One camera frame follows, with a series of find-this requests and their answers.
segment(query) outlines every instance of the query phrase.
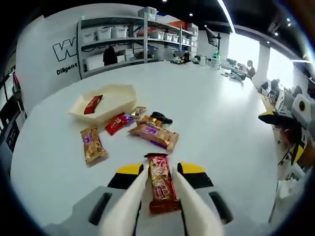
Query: bright window light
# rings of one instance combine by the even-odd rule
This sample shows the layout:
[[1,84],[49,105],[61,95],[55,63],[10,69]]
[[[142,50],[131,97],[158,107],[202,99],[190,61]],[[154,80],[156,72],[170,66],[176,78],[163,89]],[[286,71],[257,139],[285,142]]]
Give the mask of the bright window light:
[[233,26],[232,19],[231,19],[230,14],[228,13],[228,11],[227,11],[227,9],[226,9],[226,6],[225,6],[223,0],[217,0],[217,1],[218,1],[218,3],[220,4],[220,6],[221,6],[223,12],[225,13],[225,16],[226,16],[226,18],[227,18],[228,23],[230,24],[230,27],[231,27],[231,29],[232,29],[232,32],[235,33],[235,28],[234,28],[234,26]]
[[231,33],[227,57],[243,65],[247,65],[247,61],[252,60],[255,71],[257,71],[259,47],[257,40]]
[[292,60],[292,62],[311,63],[309,60]]
[[280,84],[287,89],[293,87],[293,62],[273,48],[270,48],[267,78],[270,81],[280,79]]

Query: wall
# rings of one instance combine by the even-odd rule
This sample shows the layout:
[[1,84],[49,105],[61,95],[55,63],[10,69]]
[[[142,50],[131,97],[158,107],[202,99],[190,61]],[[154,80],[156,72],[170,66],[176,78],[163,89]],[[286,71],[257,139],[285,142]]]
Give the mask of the wall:
[[[220,46],[220,55],[221,60],[227,58],[228,48],[229,48],[229,34],[221,34],[221,46]],[[203,56],[212,56],[215,47],[208,44],[207,34],[205,30],[199,31],[198,39],[198,54]],[[254,85],[259,88],[263,83],[267,81],[267,71],[269,66],[270,58],[270,48],[260,44],[259,47],[259,59],[258,67],[256,68],[256,74],[253,78]],[[293,86],[299,85],[303,93],[307,93],[308,88],[308,78],[294,66],[293,69]]]
[[[84,17],[137,16],[142,7],[100,3],[74,7],[47,18],[31,22],[18,39],[16,74],[19,79],[25,111],[58,90],[80,80],[76,57],[76,25]],[[164,23],[177,21],[171,16],[157,17]],[[71,67],[64,73],[57,71]]]

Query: white table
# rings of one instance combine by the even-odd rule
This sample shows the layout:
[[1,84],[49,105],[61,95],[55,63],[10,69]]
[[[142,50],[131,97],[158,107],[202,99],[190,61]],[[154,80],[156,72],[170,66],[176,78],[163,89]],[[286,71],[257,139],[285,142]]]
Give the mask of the white table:
[[230,204],[267,222],[277,186],[272,128],[257,118],[265,109],[252,82],[220,73],[192,63],[141,64],[89,77],[42,101],[26,120],[12,160],[11,181],[27,212],[40,226],[61,223],[75,203],[107,186],[120,166],[142,162],[148,152],[165,152],[128,136],[129,128],[112,137],[104,131],[100,138],[109,158],[87,168],[80,135],[87,126],[68,111],[81,94],[122,83],[134,85],[147,114],[159,111],[174,120],[170,129],[180,137],[171,165],[203,166]]

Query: window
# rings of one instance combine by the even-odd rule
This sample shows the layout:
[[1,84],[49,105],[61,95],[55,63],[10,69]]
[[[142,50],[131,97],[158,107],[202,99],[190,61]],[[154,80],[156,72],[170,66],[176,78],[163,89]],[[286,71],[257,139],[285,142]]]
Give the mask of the window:
[[293,87],[293,62],[277,50],[270,48],[268,80],[280,79],[280,84],[285,88]]
[[248,60],[252,60],[253,66],[257,71],[259,42],[252,38],[232,33],[230,34],[227,57],[244,65],[247,64]]

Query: red snack wrapper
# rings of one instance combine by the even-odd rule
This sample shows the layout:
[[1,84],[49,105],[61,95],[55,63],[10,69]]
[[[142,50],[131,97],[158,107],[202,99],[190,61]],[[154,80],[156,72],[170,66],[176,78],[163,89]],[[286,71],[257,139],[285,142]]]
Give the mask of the red snack wrapper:
[[114,135],[118,130],[123,128],[125,125],[130,124],[134,121],[132,116],[127,114],[120,114],[116,116],[109,124],[105,127],[110,135]]
[[149,160],[152,181],[153,200],[149,205],[151,214],[163,214],[180,209],[167,156],[164,153],[148,153],[144,156]]
[[88,115],[88,114],[94,113],[95,108],[97,107],[97,105],[101,101],[102,97],[103,97],[103,95],[98,95],[98,96],[95,96],[94,98],[92,98],[92,100],[85,107],[84,114]]

